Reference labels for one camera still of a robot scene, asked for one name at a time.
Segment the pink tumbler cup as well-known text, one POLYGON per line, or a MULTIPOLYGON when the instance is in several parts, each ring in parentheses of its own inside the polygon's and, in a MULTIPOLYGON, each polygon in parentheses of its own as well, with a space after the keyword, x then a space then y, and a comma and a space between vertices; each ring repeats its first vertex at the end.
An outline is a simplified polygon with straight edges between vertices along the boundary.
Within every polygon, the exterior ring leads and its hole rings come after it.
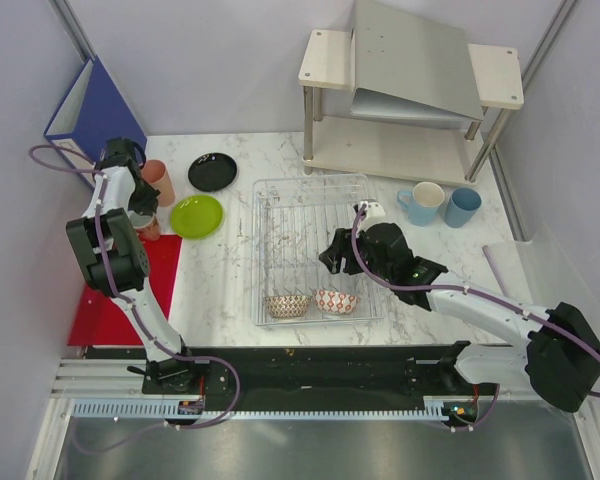
POLYGON ((147 160, 141 169, 142 178, 159 192, 158 203, 166 208, 175 202, 175 192, 166 165, 157 159, 147 160))

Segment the pink dotted mug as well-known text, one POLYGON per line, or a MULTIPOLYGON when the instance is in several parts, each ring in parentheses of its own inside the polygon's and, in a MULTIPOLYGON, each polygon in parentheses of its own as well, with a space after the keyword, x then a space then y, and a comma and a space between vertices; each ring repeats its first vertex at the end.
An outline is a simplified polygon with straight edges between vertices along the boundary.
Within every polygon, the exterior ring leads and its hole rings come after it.
POLYGON ((144 240, 157 241, 160 239, 161 227, 155 214, 140 215, 132 212, 129 220, 136 233, 144 240))

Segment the lime green plate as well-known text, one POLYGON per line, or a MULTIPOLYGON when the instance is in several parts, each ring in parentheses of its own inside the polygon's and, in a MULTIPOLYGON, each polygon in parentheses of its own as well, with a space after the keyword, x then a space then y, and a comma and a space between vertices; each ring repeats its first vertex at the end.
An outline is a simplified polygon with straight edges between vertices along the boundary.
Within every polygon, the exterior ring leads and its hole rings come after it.
POLYGON ((203 239, 215 233, 224 220, 221 203, 209 195, 193 195, 172 209, 170 226, 183 239, 203 239))

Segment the blue and red patterned bowl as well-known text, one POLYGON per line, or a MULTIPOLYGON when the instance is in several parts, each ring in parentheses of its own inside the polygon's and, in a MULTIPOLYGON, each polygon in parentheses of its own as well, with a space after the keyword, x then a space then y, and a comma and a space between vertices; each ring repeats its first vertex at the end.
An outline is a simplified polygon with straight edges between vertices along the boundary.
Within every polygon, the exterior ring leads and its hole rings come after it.
POLYGON ((360 304, 361 298, 341 291, 318 289, 313 293, 314 303, 324 315, 348 316, 360 304))

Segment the black plate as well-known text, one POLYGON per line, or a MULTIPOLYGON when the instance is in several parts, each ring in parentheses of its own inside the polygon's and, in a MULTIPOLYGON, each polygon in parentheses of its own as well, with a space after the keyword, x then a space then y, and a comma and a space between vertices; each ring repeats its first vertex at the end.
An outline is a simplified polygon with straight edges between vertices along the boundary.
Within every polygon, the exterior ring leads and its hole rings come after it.
POLYGON ((238 174, 235 160, 224 153, 207 153, 196 158, 189 166, 187 178, 197 190, 217 192, 233 183, 238 174))

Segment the brown patterned bowl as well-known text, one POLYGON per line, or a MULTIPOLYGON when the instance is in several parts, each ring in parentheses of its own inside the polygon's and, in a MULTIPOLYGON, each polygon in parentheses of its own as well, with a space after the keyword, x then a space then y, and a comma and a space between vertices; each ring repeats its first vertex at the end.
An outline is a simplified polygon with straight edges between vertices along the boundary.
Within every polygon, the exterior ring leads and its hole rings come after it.
POLYGON ((277 295, 265 298, 265 307, 273 319, 303 317, 309 310, 312 298, 309 295, 277 295))

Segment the light blue ceramic mug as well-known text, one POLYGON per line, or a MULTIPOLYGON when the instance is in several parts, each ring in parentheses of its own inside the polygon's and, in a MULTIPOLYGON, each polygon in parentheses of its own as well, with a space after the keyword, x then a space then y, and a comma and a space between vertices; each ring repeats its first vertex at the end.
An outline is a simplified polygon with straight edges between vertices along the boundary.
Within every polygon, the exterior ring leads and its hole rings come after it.
POLYGON ((433 182, 420 182, 411 190, 397 193, 398 204, 406 211, 411 224, 425 227, 431 224, 445 201, 445 192, 433 182))

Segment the light blue tumbler cup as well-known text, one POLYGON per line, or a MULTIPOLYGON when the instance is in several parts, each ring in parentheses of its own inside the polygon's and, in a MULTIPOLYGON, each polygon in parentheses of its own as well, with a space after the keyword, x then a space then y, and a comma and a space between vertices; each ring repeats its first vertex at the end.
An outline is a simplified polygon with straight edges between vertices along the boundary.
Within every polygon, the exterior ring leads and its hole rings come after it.
POLYGON ((445 211, 445 223, 451 228, 466 225, 482 205, 480 194, 471 188, 458 188, 452 194, 445 211))

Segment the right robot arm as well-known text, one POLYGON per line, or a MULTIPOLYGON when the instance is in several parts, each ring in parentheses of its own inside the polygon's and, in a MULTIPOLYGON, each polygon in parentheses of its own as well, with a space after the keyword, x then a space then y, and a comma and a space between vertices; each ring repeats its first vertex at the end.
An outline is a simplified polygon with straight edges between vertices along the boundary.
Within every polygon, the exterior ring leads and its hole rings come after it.
POLYGON ((480 289, 414 255, 394 223, 339 228, 319 260, 332 274, 365 273, 410 306, 461 319, 505 341, 503 347, 468 344, 443 363, 437 377, 449 393, 512 380, 569 413, 595 393, 600 341, 573 305, 539 307, 480 289))

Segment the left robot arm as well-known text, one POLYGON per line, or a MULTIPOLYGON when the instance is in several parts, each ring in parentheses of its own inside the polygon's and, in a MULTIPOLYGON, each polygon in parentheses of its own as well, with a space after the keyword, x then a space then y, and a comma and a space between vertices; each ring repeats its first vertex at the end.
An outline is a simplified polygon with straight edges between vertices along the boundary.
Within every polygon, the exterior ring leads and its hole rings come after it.
POLYGON ((194 392, 199 369, 182 337, 169 325, 149 282, 150 264, 130 215, 157 213, 159 192, 141 174, 144 152, 126 138, 106 142, 94 169, 95 187, 86 211, 66 233, 87 285, 124 313, 146 353, 145 394, 194 392))

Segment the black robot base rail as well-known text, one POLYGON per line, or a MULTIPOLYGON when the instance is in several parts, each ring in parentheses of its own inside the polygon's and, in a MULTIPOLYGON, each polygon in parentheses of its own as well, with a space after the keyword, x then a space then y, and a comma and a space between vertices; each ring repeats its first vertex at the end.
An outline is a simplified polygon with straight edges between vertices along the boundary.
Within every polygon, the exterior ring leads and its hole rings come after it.
MULTIPOLYGON (((234 412, 379 412, 421 409, 427 396, 485 397, 493 383, 467 382, 452 366, 459 341, 442 346, 196 348, 197 389, 210 410, 234 412)), ((89 360, 146 366, 142 348, 90 347, 89 360)))

